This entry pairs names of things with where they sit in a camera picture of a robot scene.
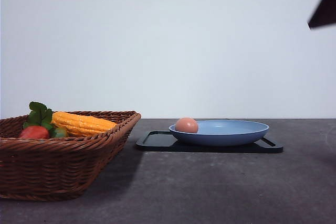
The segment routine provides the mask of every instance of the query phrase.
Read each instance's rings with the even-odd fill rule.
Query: egg
[[[176,122],[175,129],[181,132],[197,133],[198,123],[192,118],[181,118]]]

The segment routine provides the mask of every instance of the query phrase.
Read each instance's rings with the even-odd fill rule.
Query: dark countertop
[[[175,119],[141,119],[78,199],[0,199],[0,223],[314,223],[336,220],[336,119],[260,119],[280,154],[142,152]]]

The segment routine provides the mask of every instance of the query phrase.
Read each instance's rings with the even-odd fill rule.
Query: blue plate
[[[185,143],[207,146],[235,146],[253,143],[265,136],[269,126],[241,120],[198,121],[197,133],[180,132],[175,124],[169,127],[172,135]]]

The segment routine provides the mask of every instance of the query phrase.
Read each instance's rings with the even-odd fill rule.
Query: brown woven basket
[[[67,200],[82,195],[123,149],[141,115],[135,111],[75,111],[118,123],[91,137],[17,138],[28,115],[0,120],[0,197]]]

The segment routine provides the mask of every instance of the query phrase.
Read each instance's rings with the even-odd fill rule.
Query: plate rim
[[[245,134],[254,134],[254,133],[259,133],[259,132],[263,132],[263,131],[267,131],[269,130],[269,125],[265,124],[265,123],[259,123],[259,122],[255,122],[255,121],[248,121],[248,120],[228,120],[228,119],[223,119],[223,120],[199,120],[197,122],[209,122],[209,121],[235,121],[235,122],[249,122],[249,123],[257,123],[257,124],[262,124],[266,126],[266,129],[264,130],[260,130],[260,131],[253,131],[253,132],[246,132],[246,133],[234,133],[234,134],[199,134],[199,133],[190,133],[190,132],[183,132],[183,131],[177,131],[172,129],[172,127],[176,126],[176,124],[173,124],[171,126],[169,126],[169,130],[172,132],[176,132],[176,133],[182,133],[182,134],[187,134],[187,135],[191,135],[191,136],[234,136],[234,135],[245,135]]]

